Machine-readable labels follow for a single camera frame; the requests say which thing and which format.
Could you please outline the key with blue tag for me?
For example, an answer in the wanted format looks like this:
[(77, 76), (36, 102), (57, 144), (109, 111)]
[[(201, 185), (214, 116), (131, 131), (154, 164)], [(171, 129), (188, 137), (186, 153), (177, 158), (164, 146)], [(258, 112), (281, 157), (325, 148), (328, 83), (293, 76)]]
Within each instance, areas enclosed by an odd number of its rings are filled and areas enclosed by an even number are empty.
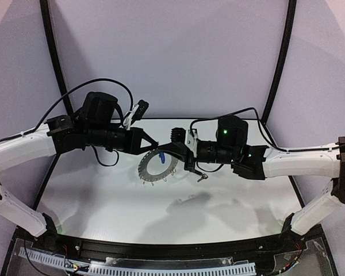
[(162, 164), (165, 164), (166, 158), (163, 152), (159, 153), (159, 158)]

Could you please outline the metal ring plate with keyrings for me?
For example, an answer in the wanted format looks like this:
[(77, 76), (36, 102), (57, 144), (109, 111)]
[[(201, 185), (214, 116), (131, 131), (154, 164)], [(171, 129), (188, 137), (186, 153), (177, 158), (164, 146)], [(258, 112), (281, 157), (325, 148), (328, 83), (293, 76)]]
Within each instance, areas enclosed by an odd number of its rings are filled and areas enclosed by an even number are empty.
[(137, 172), (143, 183), (149, 182), (154, 185), (160, 180), (166, 182), (169, 175), (175, 174), (178, 159), (164, 153), (166, 161), (162, 164), (159, 158), (160, 152), (162, 151), (159, 149), (153, 149), (147, 152), (139, 162)]

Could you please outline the key with black tag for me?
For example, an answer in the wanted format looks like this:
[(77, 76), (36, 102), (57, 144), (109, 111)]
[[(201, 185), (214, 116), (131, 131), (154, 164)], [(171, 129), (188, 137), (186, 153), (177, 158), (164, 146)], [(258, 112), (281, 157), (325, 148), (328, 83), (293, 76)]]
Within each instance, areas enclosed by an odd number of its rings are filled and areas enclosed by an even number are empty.
[(206, 180), (208, 178), (208, 176), (203, 172), (194, 171), (193, 173), (198, 177), (197, 182), (201, 182), (201, 181)]

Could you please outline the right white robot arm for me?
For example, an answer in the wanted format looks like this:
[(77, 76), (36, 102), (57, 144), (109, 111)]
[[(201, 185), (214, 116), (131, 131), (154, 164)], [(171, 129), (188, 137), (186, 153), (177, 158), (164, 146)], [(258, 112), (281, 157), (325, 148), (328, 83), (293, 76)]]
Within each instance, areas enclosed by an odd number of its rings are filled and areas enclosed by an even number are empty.
[(313, 175), (329, 177), (320, 195), (285, 219), (283, 236), (304, 236), (335, 210), (345, 205), (345, 137), (336, 143), (313, 148), (278, 148), (274, 145), (248, 145), (248, 123), (234, 115), (217, 117), (216, 141), (199, 139), (193, 127), (174, 128), (170, 143), (159, 150), (184, 163), (184, 169), (197, 174), (197, 163), (230, 165), (233, 173), (249, 180), (281, 176)]

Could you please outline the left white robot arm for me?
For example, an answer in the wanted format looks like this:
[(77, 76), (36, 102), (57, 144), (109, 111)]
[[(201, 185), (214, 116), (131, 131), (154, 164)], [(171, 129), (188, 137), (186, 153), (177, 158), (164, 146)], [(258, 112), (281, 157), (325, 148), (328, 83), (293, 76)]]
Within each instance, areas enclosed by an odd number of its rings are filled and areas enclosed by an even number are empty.
[[(104, 148), (131, 155), (154, 150), (158, 143), (143, 129), (133, 127), (149, 107), (140, 100), (127, 114), (123, 114), (116, 97), (89, 92), (81, 108), (73, 115), (57, 116), (34, 130), (8, 137), (0, 142), (0, 173), (33, 159), (60, 155), (86, 147)], [(39, 213), (15, 196), (0, 183), (0, 215), (40, 237), (56, 232), (53, 220)]]

